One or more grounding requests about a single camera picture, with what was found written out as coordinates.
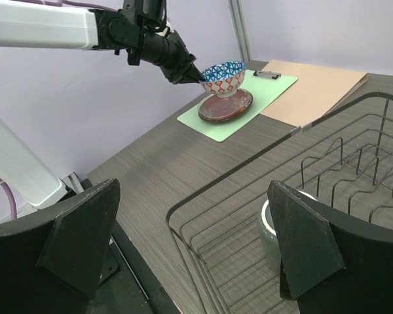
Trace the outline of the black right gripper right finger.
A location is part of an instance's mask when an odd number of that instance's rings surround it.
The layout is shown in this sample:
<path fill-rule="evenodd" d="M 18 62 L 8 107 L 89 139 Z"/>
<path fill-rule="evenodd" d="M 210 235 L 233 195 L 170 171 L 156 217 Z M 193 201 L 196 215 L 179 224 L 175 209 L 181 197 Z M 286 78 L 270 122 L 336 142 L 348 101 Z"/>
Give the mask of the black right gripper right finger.
<path fill-rule="evenodd" d="M 301 313 L 393 313 L 393 230 L 280 181 L 268 188 L 280 296 Z"/>

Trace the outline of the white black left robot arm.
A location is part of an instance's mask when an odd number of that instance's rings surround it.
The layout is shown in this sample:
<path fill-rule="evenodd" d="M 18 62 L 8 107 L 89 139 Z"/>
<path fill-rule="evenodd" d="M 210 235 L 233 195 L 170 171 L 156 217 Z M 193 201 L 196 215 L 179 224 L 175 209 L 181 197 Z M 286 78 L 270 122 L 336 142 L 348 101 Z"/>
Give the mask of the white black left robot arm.
<path fill-rule="evenodd" d="M 125 1 L 120 9 L 73 1 L 0 1 L 0 47 L 127 51 L 129 65 L 160 67 L 172 84 L 202 80 L 195 56 L 168 23 L 165 1 Z M 0 119 L 0 186 L 34 208 L 70 189 Z"/>

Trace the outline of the red floral plate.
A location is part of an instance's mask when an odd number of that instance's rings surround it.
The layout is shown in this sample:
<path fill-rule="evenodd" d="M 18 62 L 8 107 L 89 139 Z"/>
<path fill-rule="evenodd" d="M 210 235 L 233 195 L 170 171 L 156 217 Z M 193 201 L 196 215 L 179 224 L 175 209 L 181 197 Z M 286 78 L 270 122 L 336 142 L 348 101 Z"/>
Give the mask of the red floral plate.
<path fill-rule="evenodd" d="M 226 122 L 246 114 L 252 106 L 253 96 L 244 89 L 238 89 L 233 95 L 209 96 L 198 106 L 198 117 L 205 122 Z"/>

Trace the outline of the white bowl red diamond pattern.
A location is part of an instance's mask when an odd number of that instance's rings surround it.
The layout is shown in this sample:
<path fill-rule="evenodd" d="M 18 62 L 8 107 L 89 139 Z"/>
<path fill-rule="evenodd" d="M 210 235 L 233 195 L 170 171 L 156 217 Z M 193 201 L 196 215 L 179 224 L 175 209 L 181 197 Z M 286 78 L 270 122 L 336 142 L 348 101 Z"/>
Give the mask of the white bowl red diamond pattern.
<path fill-rule="evenodd" d="M 243 61 L 226 61 L 203 70 L 200 84 L 209 94 L 229 97 L 242 85 L 245 74 L 246 64 Z"/>

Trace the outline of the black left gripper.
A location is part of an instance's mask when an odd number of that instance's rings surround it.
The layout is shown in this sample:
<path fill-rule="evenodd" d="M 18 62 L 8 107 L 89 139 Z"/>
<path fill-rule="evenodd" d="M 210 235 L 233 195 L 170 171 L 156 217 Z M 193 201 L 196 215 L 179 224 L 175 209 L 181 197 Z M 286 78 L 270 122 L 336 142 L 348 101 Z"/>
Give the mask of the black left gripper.
<path fill-rule="evenodd" d="M 140 29 L 140 43 L 128 49 L 128 63 L 139 65 L 146 61 L 160 68 L 172 84 L 204 82 L 190 53 L 167 19 L 166 1 L 124 1 L 122 13 Z"/>

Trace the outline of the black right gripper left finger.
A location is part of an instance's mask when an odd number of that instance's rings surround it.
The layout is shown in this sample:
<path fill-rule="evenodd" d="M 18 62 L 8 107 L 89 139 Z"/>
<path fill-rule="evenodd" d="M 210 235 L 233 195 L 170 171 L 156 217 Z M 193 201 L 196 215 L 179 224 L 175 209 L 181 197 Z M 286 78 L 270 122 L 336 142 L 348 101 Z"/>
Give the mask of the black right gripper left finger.
<path fill-rule="evenodd" d="M 119 181 L 108 179 L 0 224 L 0 313 L 86 313 L 120 198 Z"/>

